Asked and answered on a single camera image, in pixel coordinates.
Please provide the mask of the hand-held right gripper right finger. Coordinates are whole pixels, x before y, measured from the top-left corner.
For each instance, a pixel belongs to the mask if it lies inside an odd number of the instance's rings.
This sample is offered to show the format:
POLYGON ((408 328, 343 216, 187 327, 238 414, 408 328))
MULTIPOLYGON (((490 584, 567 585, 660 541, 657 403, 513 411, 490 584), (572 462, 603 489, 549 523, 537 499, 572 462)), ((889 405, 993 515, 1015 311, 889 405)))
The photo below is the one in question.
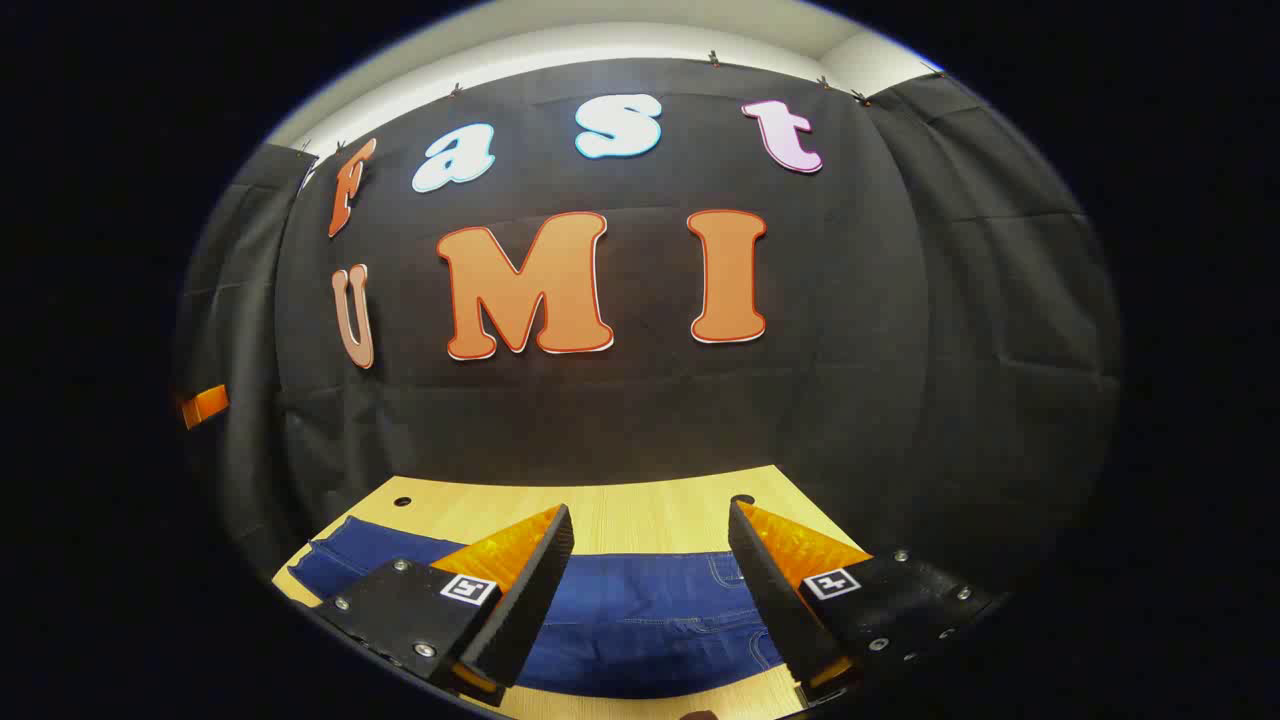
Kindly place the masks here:
POLYGON ((1002 607, 908 550, 870 555, 740 498, 728 543, 804 705, 878 691, 1002 607))

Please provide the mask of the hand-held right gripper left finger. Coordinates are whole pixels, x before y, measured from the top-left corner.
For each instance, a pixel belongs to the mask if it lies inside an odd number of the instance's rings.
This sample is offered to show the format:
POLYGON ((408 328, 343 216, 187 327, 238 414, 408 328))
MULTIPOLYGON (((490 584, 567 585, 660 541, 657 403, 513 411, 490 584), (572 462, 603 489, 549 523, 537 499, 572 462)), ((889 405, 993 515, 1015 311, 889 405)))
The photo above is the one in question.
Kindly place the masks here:
POLYGON ((431 562, 396 556, 316 607, 326 630, 447 693, 518 679, 573 548, 558 503, 431 562))

